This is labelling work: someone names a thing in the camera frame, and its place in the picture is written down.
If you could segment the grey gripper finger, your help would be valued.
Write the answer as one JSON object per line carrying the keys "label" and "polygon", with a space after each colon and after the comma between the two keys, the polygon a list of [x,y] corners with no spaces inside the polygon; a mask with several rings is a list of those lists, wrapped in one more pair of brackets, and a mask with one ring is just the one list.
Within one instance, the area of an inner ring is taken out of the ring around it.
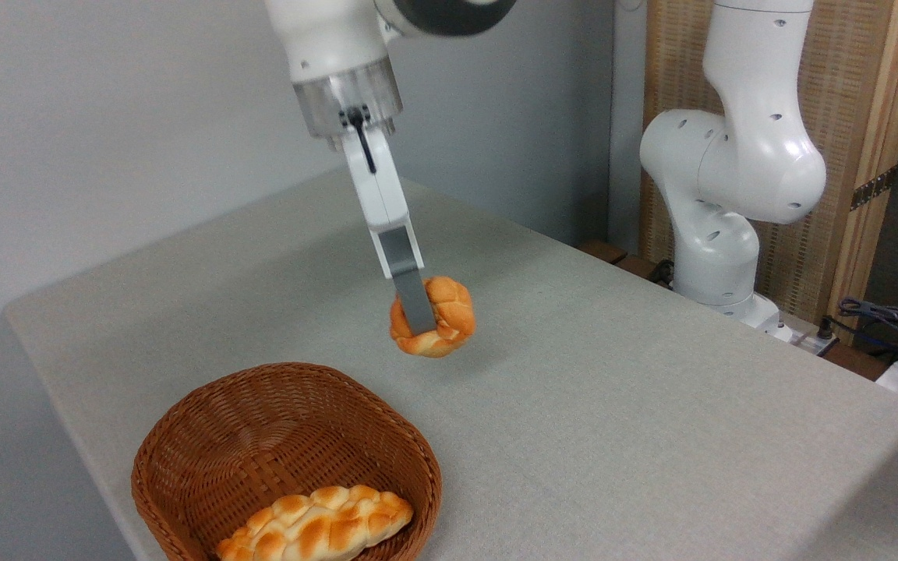
{"label": "grey gripper finger", "polygon": [[411,337],[435,330],[436,320],[421,277],[424,263],[412,226],[403,224],[370,235],[384,276],[395,284]]}

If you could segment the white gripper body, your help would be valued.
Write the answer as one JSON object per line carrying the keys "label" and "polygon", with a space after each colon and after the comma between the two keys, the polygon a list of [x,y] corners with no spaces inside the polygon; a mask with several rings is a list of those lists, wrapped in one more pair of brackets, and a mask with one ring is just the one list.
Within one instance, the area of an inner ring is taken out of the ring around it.
{"label": "white gripper body", "polygon": [[341,138],[343,152],[368,228],[384,233],[403,226],[409,210],[385,132],[349,129]]}

